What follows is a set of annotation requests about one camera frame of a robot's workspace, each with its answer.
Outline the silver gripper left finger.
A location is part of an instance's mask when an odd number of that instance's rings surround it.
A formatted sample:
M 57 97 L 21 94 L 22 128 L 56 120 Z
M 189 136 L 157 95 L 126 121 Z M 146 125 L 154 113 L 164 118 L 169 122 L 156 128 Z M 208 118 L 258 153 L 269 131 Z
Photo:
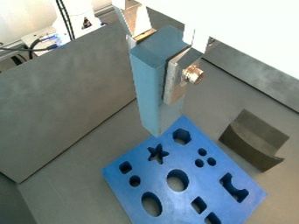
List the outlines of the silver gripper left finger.
M 112 5 L 125 31 L 128 46 L 134 47 L 156 32 L 146 8 L 136 0 L 112 0 Z

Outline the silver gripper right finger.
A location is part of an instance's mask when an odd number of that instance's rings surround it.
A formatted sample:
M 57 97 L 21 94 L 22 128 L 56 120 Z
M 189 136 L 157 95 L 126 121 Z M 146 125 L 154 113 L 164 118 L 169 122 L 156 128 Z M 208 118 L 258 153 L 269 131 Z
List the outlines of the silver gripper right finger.
M 200 59 L 202 53 L 182 41 L 182 31 L 165 27 L 165 50 L 168 52 L 164 70 L 162 101 L 174 104 L 185 94 L 186 85 L 197 85 L 202 79 Z

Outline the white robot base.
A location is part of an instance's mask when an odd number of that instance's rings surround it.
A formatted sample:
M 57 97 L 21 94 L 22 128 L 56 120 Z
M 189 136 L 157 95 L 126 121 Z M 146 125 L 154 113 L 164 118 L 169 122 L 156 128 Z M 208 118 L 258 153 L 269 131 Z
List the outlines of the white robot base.
M 21 37 L 26 46 L 37 42 L 34 50 L 62 46 L 102 26 L 90 0 L 53 0 L 53 8 L 56 19 L 52 25 Z

